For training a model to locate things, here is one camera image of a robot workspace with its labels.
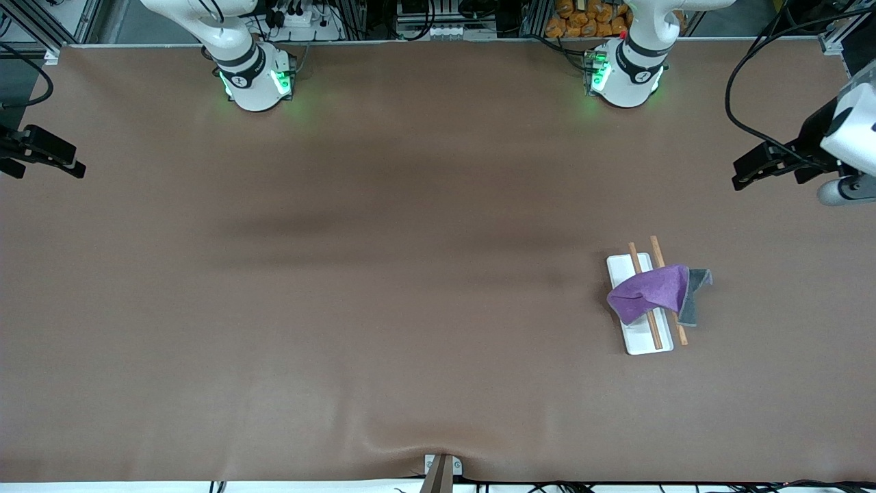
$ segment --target gray cloth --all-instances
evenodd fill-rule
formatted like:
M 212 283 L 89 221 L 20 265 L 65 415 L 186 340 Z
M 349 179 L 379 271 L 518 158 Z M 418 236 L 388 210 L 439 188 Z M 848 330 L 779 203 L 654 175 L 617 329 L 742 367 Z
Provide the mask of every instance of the gray cloth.
M 687 327 L 696 327 L 696 293 L 705 284 L 712 284 L 711 271 L 707 268 L 692 268 L 688 276 L 688 290 L 684 294 L 682 309 L 678 312 L 678 323 Z

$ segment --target green led light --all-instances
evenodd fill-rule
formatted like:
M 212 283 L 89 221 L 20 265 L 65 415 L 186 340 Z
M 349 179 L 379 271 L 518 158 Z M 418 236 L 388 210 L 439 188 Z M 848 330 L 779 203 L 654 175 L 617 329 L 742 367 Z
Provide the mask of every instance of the green led light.
M 277 86 L 277 90 L 280 94 L 289 94 L 289 76 L 280 72 L 277 73 L 275 71 L 271 71 L 271 78 L 274 81 L 274 85 Z
M 231 88 L 228 86 L 228 81 L 225 80 L 225 74 L 223 74 L 222 72 L 219 72 L 219 78 L 222 79 L 222 84 L 223 84 L 223 86 L 225 86 L 225 94 L 227 94 L 228 97 L 232 97 Z
M 602 90 L 605 89 L 605 81 L 608 80 L 608 76 L 611 75 L 611 64 L 609 62 L 605 62 L 594 75 L 593 75 L 593 85 L 591 88 L 593 90 Z
M 663 75 L 663 67 L 660 68 L 660 71 L 657 72 L 657 75 L 654 76 L 654 85 L 651 86 L 651 92 L 657 90 L 657 87 L 660 85 L 660 76 Z

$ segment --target chopsticks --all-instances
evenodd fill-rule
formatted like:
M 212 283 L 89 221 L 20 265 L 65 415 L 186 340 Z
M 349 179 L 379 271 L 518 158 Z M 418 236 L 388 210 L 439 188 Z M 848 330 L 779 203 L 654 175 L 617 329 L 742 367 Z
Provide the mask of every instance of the chopsticks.
M 630 242 L 630 257 L 632 258 L 632 266 L 636 269 L 636 274 L 642 273 L 642 265 L 639 263 L 639 253 L 636 252 L 636 244 Z M 653 311 L 648 311 L 648 327 L 651 328 L 651 339 L 654 342 L 654 349 L 658 351 L 663 349 L 663 342 L 660 340 L 660 333 L 657 332 L 657 319 L 654 318 Z
M 651 248 L 654 250 L 657 268 L 666 267 L 666 262 L 663 261 L 663 252 L 660 250 L 660 243 L 657 241 L 656 236 L 651 237 Z M 678 329 L 678 340 L 682 342 L 682 346 L 686 346 L 688 344 L 688 334 L 684 331 L 684 326 L 678 323 L 678 314 L 674 311 L 672 312 L 672 323 Z

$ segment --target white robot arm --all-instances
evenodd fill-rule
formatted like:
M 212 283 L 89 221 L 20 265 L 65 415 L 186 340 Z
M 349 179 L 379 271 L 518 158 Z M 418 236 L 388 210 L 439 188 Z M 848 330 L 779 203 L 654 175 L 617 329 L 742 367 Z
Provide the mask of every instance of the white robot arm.
M 836 101 L 819 146 L 858 173 L 826 182 L 818 200 L 825 205 L 876 202 L 876 60 L 852 77 Z
M 247 111 L 264 111 L 292 95 L 294 69 L 289 54 L 256 42 L 237 16 L 252 12 L 258 0 L 141 0 L 191 32 L 219 66 L 225 91 Z
M 876 202 L 876 60 L 806 118 L 797 138 L 784 147 L 796 155 L 764 141 L 734 161 L 733 187 L 742 190 L 791 172 L 800 184 L 837 173 L 838 179 L 818 189 L 822 204 Z
M 663 61 L 678 39 L 674 11 L 713 11 L 735 0 L 627 0 L 632 25 L 623 39 L 611 39 L 596 48 L 605 53 L 602 67 L 590 78 L 592 92 L 621 108 L 644 103 L 657 89 Z

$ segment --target white plate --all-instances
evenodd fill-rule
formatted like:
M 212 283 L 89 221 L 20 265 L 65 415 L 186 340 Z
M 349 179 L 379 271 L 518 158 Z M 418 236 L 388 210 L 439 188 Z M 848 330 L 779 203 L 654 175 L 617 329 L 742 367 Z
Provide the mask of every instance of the white plate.
M 608 275 L 611 278 L 612 288 L 617 288 L 620 283 L 636 274 L 636 269 L 632 266 L 632 257 L 630 255 L 613 255 L 605 263 L 608 264 Z M 639 254 L 639 264 L 642 266 L 642 272 L 653 270 L 651 255 L 649 254 Z M 657 319 L 657 332 L 660 334 L 663 349 L 654 347 L 651 327 L 648 326 L 646 314 L 633 320 L 629 325 L 624 325 L 623 322 L 620 324 L 620 330 L 624 334 L 627 353 L 650 354 L 672 351 L 672 334 L 669 332 L 669 321 L 667 320 L 666 311 L 662 308 L 656 308 L 653 310 L 653 313 L 654 318 Z

